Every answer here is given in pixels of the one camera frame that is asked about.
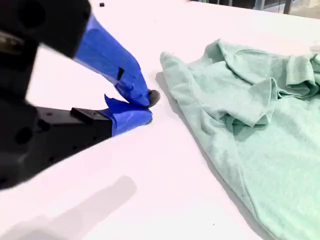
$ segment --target white table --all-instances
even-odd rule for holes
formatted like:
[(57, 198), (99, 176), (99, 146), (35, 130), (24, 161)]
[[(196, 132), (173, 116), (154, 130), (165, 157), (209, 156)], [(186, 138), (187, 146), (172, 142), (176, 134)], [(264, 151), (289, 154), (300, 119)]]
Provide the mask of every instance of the white table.
[[(190, 62), (221, 37), (304, 53), (320, 39), (320, 21), (182, 0), (104, 2), (99, 7), (92, 0), (97, 19), (136, 56), (148, 87), (162, 95), (153, 122), (1, 191), (0, 240), (269, 240), (208, 167), (168, 94), (159, 56), (168, 51)], [(103, 77), (39, 50), (27, 95), (33, 104), (102, 109), (104, 93), (119, 98)]]

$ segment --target small black object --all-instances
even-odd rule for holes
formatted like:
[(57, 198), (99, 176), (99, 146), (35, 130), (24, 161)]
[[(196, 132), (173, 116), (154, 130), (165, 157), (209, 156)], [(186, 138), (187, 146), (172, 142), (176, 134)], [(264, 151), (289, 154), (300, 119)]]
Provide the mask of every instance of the small black object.
[(147, 107), (148, 109), (156, 105), (156, 103), (160, 100), (160, 93), (157, 90), (148, 89), (150, 105)]

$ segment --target blue painter's tape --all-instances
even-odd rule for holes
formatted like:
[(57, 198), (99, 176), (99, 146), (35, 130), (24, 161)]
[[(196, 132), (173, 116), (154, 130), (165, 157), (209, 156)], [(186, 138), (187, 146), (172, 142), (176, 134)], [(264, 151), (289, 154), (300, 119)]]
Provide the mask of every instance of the blue painter's tape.
[(112, 120), (112, 136), (146, 125), (152, 120), (152, 112), (124, 101), (104, 96), (108, 109), (100, 113)]

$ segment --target cloth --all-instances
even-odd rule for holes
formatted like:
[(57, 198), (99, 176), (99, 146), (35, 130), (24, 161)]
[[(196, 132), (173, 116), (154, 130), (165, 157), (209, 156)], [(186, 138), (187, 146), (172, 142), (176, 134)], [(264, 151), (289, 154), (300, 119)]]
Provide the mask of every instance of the cloth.
[(320, 56), (217, 40), (193, 63), (160, 60), (202, 148), (259, 224), (278, 240), (319, 240)]

